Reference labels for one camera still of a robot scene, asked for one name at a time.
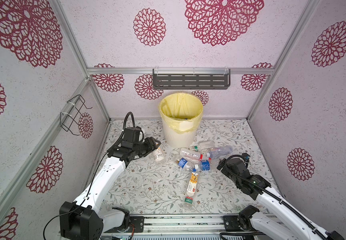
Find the clear purple-label water bottle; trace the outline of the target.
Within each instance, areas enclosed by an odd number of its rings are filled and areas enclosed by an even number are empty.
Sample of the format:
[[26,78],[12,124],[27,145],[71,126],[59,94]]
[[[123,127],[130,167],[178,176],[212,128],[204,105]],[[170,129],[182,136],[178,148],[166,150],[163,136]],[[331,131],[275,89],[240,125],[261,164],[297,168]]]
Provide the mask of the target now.
[[233,148],[231,146],[223,146],[219,148],[214,148],[205,153],[207,158],[210,159],[219,159],[233,153]]

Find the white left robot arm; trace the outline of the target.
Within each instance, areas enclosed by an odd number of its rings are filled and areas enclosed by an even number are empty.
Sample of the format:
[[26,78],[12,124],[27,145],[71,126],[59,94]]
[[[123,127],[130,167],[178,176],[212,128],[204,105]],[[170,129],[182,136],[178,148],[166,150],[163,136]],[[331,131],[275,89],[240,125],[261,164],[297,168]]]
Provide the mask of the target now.
[[89,186],[73,201],[64,202],[59,210],[60,235],[69,240],[98,240],[109,230],[128,230],[130,213],[114,207],[106,215],[99,211],[103,200],[129,163],[157,150],[161,142],[153,137],[140,139],[140,127],[122,130],[118,140],[105,154],[102,168]]

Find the white red-cap bottle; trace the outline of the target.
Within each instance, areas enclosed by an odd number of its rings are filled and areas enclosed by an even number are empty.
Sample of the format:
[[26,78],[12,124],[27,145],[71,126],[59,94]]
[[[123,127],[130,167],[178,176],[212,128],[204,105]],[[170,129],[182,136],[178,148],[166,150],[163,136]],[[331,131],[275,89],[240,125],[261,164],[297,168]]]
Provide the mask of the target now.
[[199,152],[195,152],[186,148],[181,148],[180,155],[186,160],[194,160],[194,161],[208,161],[211,160],[210,157],[203,155]]

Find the yellow plastic bin liner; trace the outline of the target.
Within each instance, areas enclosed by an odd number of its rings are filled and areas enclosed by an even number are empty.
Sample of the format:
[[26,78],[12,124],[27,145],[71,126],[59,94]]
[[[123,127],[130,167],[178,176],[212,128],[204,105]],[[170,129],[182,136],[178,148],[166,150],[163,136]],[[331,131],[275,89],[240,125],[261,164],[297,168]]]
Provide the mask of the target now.
[[160,116],[167,127],[178,134],[195,131],[202,120],[204,106],[190,93],[174,93],[166,96],[158,105]]

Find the grey metal wall shelf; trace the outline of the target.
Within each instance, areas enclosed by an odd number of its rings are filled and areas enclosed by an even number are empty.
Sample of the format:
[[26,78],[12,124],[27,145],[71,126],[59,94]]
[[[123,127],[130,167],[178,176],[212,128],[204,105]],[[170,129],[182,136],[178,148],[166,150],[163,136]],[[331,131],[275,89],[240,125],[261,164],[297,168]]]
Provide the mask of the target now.
[[231,74],[229,69],[222,74],[165,74],[153,69],[152,85],[156,90],[227,90]]

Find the cream ribbed waste bin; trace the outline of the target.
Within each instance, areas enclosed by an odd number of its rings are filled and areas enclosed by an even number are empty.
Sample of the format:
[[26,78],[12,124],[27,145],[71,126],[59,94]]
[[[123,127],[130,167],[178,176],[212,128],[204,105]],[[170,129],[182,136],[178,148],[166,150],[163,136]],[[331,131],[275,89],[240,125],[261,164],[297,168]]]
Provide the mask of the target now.
[[162,118],[165,140],[173,148],[189,147],[196,137],[202,116],[193,119]]

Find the white sunflower-label bottle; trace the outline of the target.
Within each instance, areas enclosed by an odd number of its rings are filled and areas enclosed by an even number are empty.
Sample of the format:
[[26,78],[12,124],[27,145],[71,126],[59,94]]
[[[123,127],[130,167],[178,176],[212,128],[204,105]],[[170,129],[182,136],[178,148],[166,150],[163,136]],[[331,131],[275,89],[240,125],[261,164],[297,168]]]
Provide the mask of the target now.
[[189,178],[186,194],[189,197],[193,197],[197,191],[197,183],[199,180],[199,174],[197,172],[192,172]]

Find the clear orange-label bottle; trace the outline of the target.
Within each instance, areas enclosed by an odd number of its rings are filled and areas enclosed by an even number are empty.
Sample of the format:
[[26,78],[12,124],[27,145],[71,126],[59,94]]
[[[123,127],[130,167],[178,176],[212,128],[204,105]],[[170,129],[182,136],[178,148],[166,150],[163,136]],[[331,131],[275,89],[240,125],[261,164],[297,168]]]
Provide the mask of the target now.
[[153,159],[154,159],[154,163],[156,165],[161,165],[165,162],[165,156],[164,156],[164,153],[163,153],[163,150],[161,148],[157,148],[156,150],[154,150],[152,152],[152,156],[153,156]]

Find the small green-label clear bottle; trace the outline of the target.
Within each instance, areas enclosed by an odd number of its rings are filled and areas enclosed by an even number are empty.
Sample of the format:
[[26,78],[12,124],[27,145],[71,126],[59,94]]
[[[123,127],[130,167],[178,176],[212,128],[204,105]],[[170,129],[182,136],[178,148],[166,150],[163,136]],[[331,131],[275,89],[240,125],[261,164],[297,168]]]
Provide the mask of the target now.
[[192,206],[193,206],[193,197],[186,196],[183,202],[183,208],[190,210]]

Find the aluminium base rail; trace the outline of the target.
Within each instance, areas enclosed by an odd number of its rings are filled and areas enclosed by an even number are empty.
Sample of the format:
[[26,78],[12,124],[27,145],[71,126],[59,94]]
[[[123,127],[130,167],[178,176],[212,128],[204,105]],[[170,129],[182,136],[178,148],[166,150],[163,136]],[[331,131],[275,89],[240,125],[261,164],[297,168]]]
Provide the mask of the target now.
[[102,240],[295,240],[274,215],[259,214],[255,224],[238,215],[131,215],[127,230],[109,230]]

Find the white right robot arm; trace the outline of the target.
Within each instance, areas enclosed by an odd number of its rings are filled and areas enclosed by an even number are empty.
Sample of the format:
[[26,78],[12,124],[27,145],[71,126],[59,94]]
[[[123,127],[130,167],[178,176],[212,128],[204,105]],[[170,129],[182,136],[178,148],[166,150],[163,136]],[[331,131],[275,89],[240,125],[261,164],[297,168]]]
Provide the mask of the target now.
[[241,236],[253,239],[266,235],[273,240],[342,240],[336,231],[328,232],[312,222],[260,175],[252,175],[248,170],[250,155],[232,155],[219,162],[217,169],[228,177],[242,193],[265,206],[281,222],[270,219],[254,206],[247,206],[237,215],[224,217],[226,236]]

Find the clear green-cap bottle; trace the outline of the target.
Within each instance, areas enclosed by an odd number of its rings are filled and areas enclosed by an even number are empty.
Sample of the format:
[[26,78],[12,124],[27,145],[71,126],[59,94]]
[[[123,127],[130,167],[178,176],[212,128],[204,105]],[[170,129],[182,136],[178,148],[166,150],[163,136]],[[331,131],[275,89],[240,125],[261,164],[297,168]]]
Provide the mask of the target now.
[[207,150],[213,149],[215,146],[216,145],[214,141],[203,141],[203,142],[194,144],[189,149],[195,152],[206,152]]

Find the clear blue-label blue-cap bottle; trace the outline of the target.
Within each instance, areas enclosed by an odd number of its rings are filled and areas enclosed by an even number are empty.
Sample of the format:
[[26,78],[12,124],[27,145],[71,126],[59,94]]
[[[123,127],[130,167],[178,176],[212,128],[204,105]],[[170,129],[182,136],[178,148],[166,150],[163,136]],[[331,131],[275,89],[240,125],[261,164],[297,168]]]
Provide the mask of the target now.
[[194,169],[202,172],[210,172],[214,169],[214,164],[211,160],[198,161],[194,164]]

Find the blue-label water bottle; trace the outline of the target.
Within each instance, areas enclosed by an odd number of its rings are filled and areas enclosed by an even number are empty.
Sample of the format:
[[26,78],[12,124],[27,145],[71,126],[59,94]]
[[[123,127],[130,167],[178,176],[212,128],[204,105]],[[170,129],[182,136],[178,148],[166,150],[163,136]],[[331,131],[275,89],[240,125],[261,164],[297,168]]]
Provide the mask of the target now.
[[183,156],[178,155],[175,159],[176,164],[184,171],[187,172],[199,172],[200,171],[200,162],[184,158]]

